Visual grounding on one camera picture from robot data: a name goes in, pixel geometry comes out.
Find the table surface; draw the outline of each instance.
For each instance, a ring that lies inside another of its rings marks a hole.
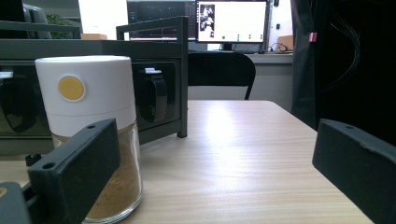
[[[120,223],[373,223],[312,165],[317,133],[267,101],[189,101],[188,136],[141,146],[143,200]],[[0,181],[27,181],[23,161]]]

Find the black chair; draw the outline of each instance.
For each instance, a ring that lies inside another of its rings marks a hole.
[[[248,56],[233,51],[189,52],[189,86],[247,87],[248,100],[256,67]]]

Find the black stand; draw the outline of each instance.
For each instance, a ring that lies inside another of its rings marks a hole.
[[[233,44],[222,44],[222,50],[233,50]]]

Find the ground spice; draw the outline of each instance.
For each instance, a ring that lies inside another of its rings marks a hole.
[[[120,167],[102,190],[86,220],[115,217],[131,206],[137,206],[134,203],[139,203],[142,192],[139,152],[133,153],[133,141],[129,137],[119,138],[119,143]]]

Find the black plastic bracket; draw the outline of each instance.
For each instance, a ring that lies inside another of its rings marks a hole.
[[[374,223],[396,223],[396,147],[322,119],[313,164]]]
[[[0,183],[0,223],[81,223],[120,166],[117,124],[89,125],[28,169],[30,183]]]

